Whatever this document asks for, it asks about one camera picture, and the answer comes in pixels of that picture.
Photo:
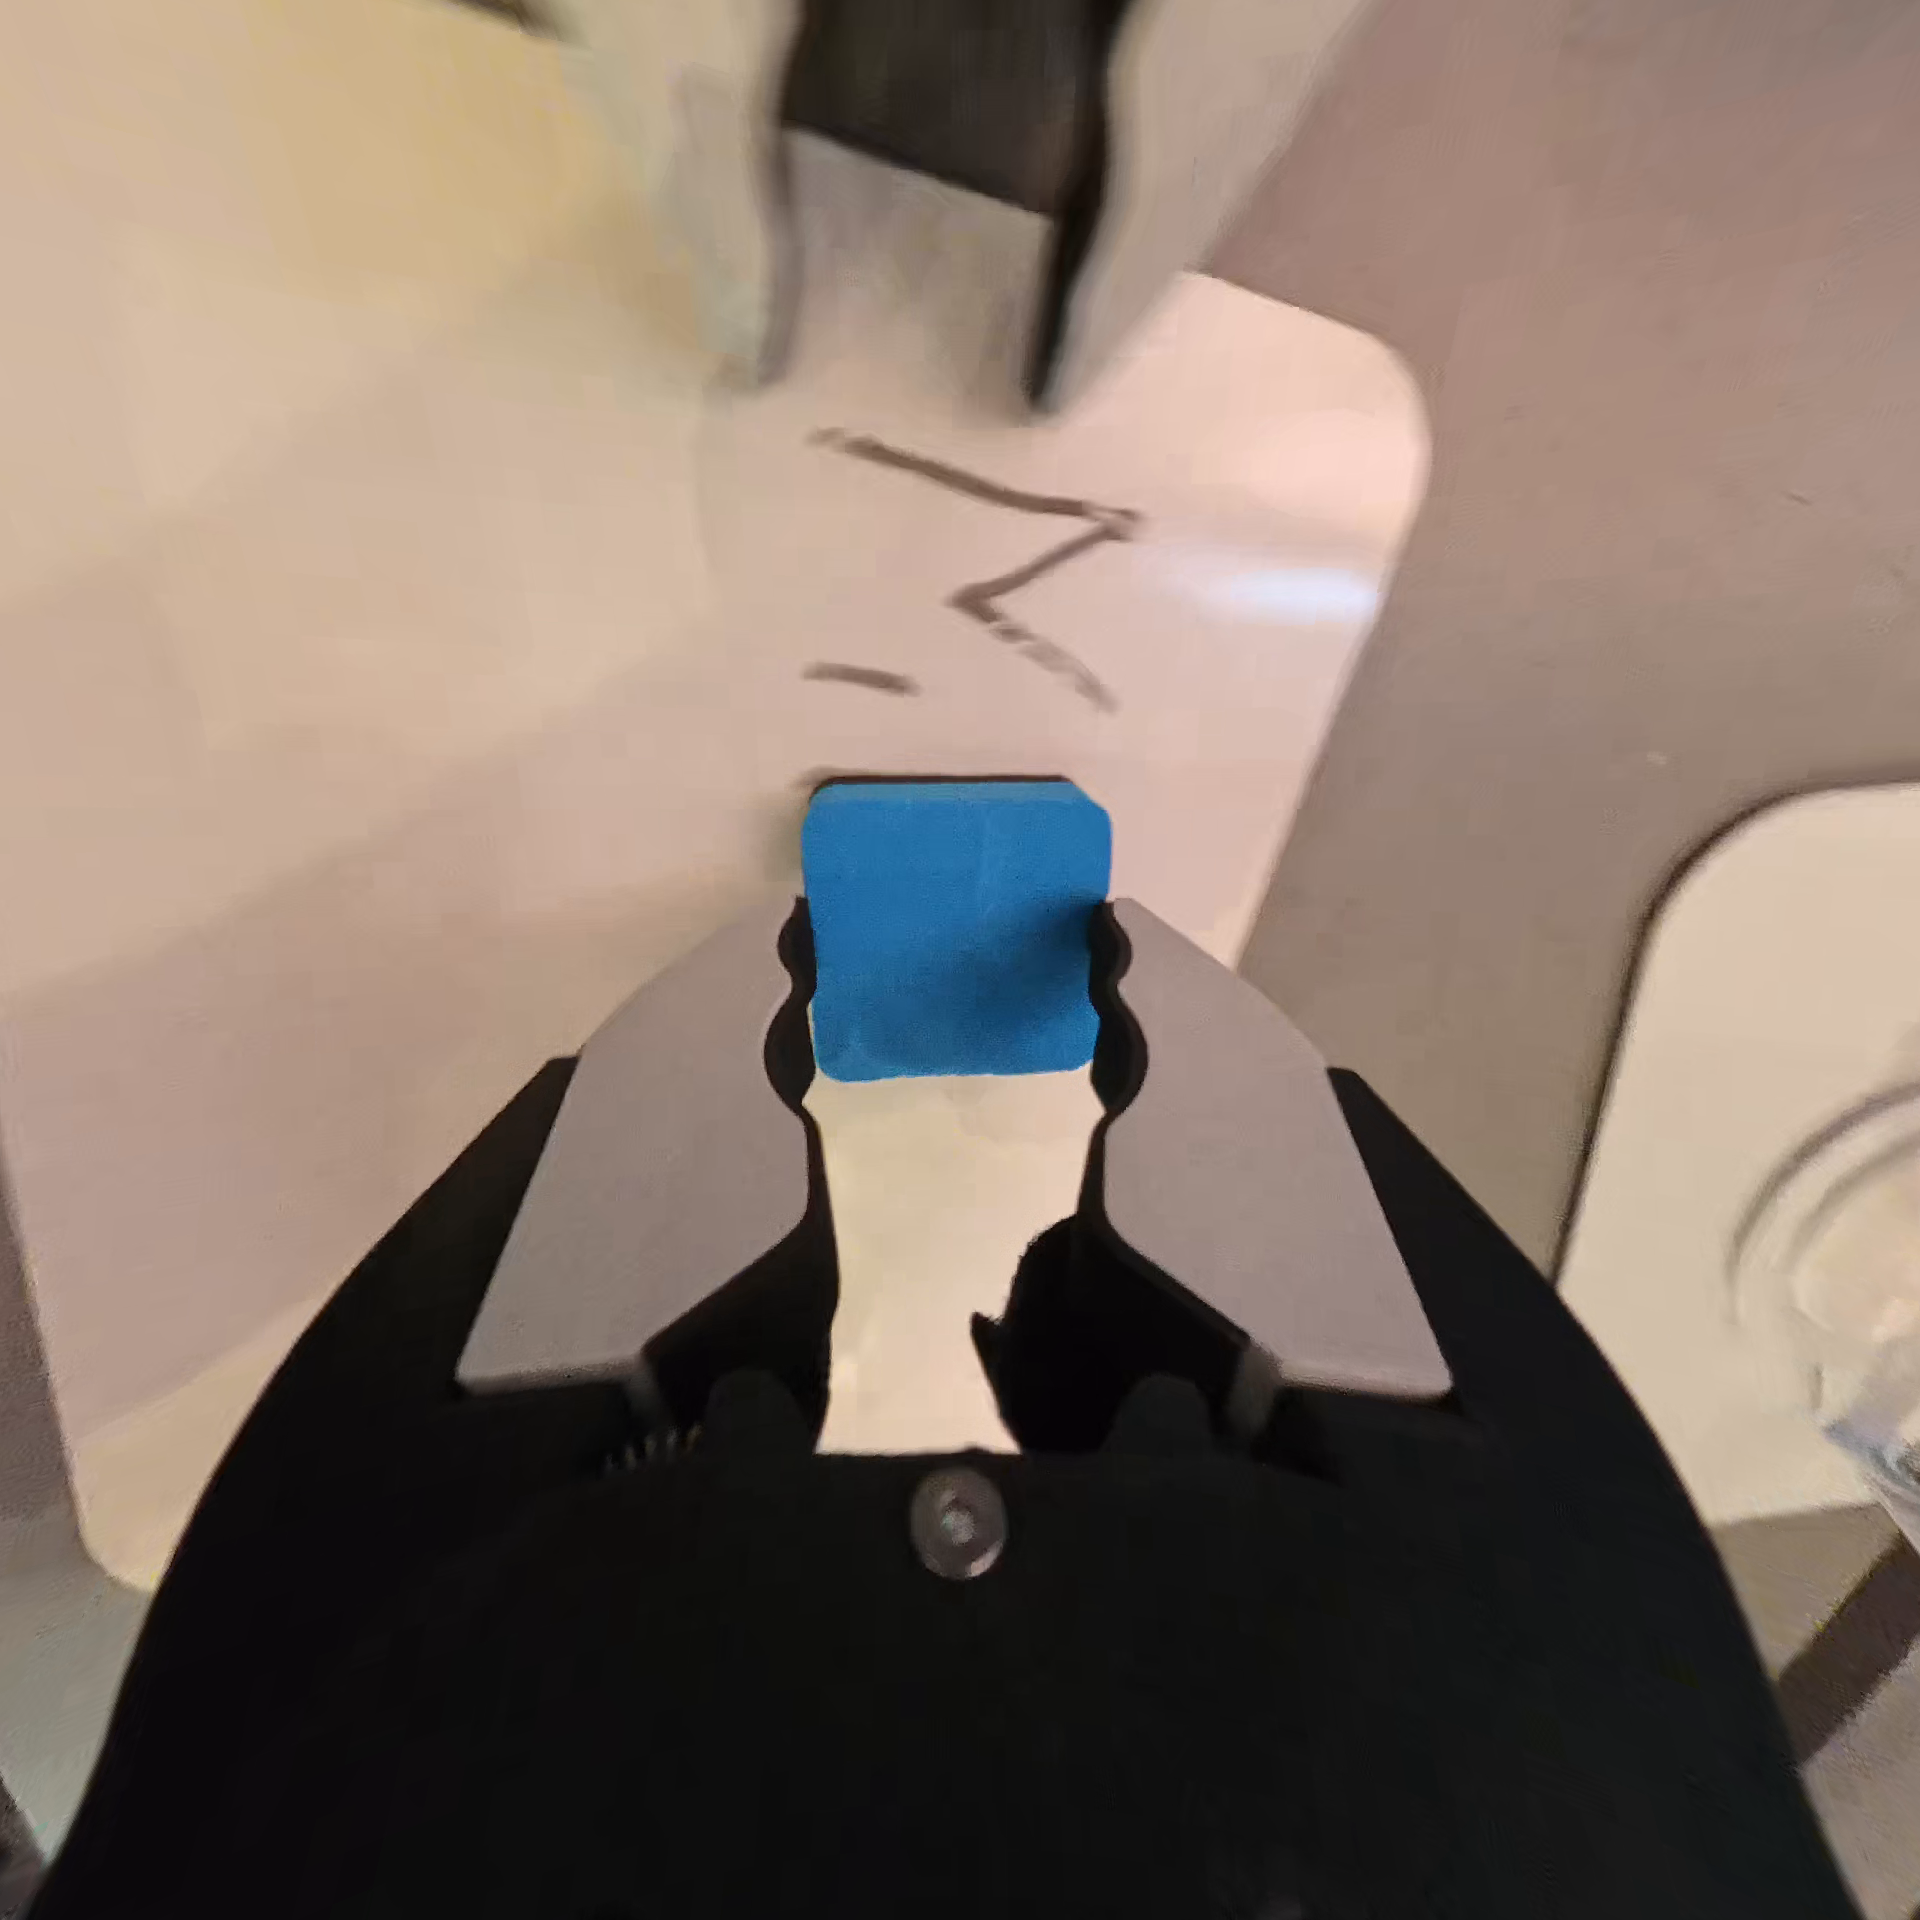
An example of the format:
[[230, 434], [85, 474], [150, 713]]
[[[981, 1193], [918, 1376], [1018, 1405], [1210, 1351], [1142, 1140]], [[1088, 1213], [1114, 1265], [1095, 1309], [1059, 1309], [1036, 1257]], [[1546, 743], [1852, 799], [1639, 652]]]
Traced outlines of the blue whiteboard eraser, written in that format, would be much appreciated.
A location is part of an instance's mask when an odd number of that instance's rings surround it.
[[830, 778], [803, 816], [810, 1028], [837, 1084], [1090, 1064], [1114, 821], [1046, 778]]

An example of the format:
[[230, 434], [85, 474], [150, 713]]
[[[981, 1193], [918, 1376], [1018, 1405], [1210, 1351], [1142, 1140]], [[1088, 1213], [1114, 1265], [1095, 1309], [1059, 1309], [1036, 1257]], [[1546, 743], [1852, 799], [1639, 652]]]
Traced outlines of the clear glass cup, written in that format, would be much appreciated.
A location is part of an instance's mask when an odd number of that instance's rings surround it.
[[1741, 1327], [1787, 1358], [1827, 1452], [1918, 1546], [1918, 1081], [1790, 1148], [1726, 1257]]

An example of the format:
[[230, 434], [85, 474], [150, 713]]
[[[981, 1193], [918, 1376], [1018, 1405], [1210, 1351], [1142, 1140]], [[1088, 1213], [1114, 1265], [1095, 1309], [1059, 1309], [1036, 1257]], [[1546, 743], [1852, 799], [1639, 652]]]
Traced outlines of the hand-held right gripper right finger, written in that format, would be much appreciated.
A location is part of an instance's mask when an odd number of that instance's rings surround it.
[[1090, 920], [1099, 1118], [1067, 1218], [976, 1353], [1023, 1448], [1095, 1448], [1154, 1376], [1254, 1448], [1299, 1397], [1440, 1408], [1453, 1381], [1333, 1069], [1136, 900]]

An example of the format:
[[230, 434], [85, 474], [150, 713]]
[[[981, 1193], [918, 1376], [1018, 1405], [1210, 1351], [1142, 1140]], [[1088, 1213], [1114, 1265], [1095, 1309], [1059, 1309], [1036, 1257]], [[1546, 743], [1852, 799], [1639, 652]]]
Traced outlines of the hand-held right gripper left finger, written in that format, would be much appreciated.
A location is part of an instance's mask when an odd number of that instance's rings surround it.
[[504, 1394], [704, 1400], [765, 1374], [830, 1394], [838, 1257], [799, 895], [757, 902], [582, 1044], [459, 1359]]

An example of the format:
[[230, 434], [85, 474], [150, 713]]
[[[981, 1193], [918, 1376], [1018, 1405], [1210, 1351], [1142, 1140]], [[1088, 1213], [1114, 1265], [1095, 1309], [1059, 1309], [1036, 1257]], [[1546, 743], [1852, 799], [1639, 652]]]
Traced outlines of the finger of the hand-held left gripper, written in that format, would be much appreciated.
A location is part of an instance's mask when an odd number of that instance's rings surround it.
[[701, 335], [730, 378], [779, 376], [798, 298], [784, 167], [784, 81], [798, 1], [549, 1], [621, 148], [643, 207], [675, 247]]
[[1023, 394], [1077, 404], [1205, 262], [1296, 136], [1366, 1], [1117, 5], [1095, 37], [1090, 157], [1064, 190]]

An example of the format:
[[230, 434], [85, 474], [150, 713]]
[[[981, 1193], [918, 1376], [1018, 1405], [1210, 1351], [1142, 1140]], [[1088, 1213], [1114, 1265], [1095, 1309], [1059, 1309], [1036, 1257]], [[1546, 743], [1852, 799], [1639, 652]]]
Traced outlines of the white tray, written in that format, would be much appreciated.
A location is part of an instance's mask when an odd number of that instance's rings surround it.
[[1709, 1526], [1866, 1498], [1740, 1240], [1799, 1148], [1916, 1079], [1916, 1026], [1916, 782], [1772, 801], [1653, 906], [1558, 1289]]

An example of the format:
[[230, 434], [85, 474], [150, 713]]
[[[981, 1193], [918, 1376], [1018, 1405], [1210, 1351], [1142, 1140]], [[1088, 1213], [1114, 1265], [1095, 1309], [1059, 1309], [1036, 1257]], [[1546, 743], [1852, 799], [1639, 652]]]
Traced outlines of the white whiteboard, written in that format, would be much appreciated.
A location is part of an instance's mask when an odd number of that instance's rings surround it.
[[1064, 775], [1235, 957], [1424, 495], [1400, 359], [1202, 272], [1027, 415], [1043, 220], [799, 130], [740, 391], [572, 74], [445, 5], [4, 5], [4, 1165], [136, 1593], [815, 782]]

